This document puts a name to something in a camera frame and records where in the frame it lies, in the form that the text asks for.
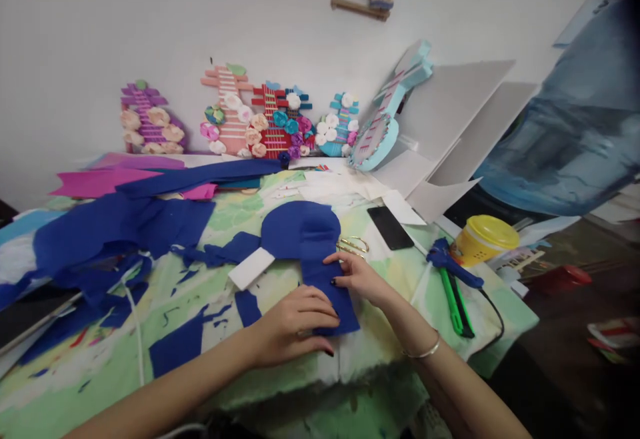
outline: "silver bangle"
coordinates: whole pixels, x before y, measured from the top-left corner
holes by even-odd
[[[432,354],[435,354],[435,352],[440,347],[440,339],[441,339],[440,332],[437,329],[435,331],[438,333],[438,340],[435,342],[435,346],[429,349],[427,352],[425,352],[424,354],[420,354],[419,356],[411,356],[407,351],[403,351],[402,353],[410,359],[422,359],[427,356],[431,356]]]

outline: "purple guitar decoration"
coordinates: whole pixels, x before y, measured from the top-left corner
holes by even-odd
[[[184,126],[159,107],[169,104],[157,89],[139,79],[122,88],[120,121],[128,153],[182,154],[187,145]]]

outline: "smartphone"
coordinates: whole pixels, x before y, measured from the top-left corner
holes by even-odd
[[[413,241],[398,220],[391,214],[388,207],[375,207],[367,209],[373,224],[378,228],[382,239],[391,250],[413,247]]]

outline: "green paper leaf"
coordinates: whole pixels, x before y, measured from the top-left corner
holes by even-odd
[[[232,65],[230,63],[227,63],[227,69],[236,76],[244,76],[245,74],[247,74],[246,68],[240,65]]]

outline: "green utility knife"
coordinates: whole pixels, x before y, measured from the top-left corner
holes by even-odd
[[[447,301],[449,303],[449,310],[451,311],[451,322],[453,323],[453,330],[458,336],[463,338],[473,339],[475,333],[471,327],[471,321],[467,314],[467,308],[465,307],[465,301],[460,295],[458,289],[458,282],[454,276],[449,274],[449,271],[445,268],[438,268],[440,277],[442,278],[442,285],[445,287],[445,294],[447,295]]]

